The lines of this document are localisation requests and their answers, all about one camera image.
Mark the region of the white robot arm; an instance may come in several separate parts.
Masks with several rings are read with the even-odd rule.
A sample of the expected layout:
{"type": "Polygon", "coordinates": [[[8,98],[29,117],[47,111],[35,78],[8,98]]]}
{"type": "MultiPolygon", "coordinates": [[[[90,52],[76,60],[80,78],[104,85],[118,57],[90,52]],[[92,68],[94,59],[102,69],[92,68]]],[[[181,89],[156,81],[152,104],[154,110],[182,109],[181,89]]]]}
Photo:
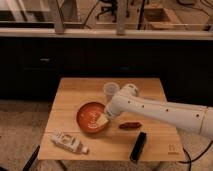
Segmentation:
{"type": "Polygon", "coordinates": [[[140,114],[213,140],[213,107],[138,97],[134,84],[125,84],[105,106],[96,123],[102,126],[123,112],[140,114]]]}

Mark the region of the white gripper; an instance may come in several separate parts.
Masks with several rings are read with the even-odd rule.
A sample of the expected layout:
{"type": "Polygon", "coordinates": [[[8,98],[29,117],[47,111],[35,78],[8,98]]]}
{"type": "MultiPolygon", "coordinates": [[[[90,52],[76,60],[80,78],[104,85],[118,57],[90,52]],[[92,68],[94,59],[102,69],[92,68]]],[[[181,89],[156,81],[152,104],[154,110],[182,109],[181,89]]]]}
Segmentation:
{"type": "MultiPolygon", "coordinates": [[[[109,119],[113,119],[121,114],[121,107],[114,103],[109,102],[105,109],[105,114],[109,119]]],[[[109,122],[109,119],[105,115],[100,115],[97,120],[95,121],[95,129],[101,130],[103,129],[109,122]]]]}

